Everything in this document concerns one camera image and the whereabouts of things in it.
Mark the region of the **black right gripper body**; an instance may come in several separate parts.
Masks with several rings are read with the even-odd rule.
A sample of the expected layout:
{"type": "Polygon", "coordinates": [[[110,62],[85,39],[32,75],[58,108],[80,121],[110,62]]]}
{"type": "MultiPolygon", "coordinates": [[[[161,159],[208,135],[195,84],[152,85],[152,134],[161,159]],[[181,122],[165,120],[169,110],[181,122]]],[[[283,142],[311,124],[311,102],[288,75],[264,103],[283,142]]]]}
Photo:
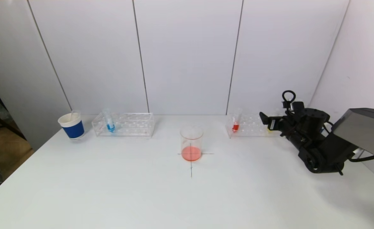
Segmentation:
{"type": "Polygon", "coordinates": [[[287,136],[295,129],[295,123],[288,116],[271,116],[267,127],[270,131],[279,131],[280,136],[287,136]]]}

